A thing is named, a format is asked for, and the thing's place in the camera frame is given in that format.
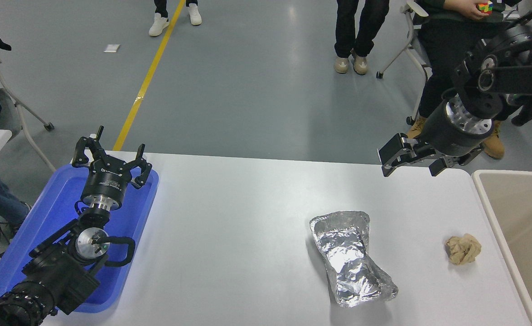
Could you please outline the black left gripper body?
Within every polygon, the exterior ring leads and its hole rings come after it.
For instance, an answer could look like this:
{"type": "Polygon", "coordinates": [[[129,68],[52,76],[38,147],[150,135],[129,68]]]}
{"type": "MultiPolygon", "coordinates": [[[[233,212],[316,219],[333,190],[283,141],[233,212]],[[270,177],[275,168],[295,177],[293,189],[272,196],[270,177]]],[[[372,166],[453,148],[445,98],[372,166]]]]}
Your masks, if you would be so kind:
{"type": "Polygon", "coordinates": [[[131,179],[129,171],[111,171],[100,163],[92,164],[80,200],[88,205],[92,199],[102,196],[111,199],[113,205],[121,206],[131,179]]]}

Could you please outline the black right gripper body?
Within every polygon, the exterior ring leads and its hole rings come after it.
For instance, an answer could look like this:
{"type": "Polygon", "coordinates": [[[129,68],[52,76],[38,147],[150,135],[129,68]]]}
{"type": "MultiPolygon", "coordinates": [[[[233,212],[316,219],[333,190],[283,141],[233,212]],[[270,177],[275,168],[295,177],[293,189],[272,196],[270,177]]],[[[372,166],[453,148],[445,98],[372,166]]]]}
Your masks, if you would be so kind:
{"type": "Polygon", "coordinates": [[[492,130],[491,119],[469,113],[464,105],[441,105],[427,118],[421,139],[442,154],[460,157],[479,146],[492,130]]]}

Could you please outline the seated person's right hand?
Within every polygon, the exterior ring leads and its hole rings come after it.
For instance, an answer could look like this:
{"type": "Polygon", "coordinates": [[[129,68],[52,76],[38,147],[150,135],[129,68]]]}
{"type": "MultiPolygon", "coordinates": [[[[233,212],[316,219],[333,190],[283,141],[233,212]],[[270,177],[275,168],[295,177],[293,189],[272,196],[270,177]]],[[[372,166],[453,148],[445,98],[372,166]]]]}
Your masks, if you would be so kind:
{"type": "Polygon", "coordinates": [[[445,0],[443,8],[457,12],[469,20],[479,21],[489,17],[489,13],[483,13],[478,9],[479,4],[483,2],[480,0],[445,0]]]}

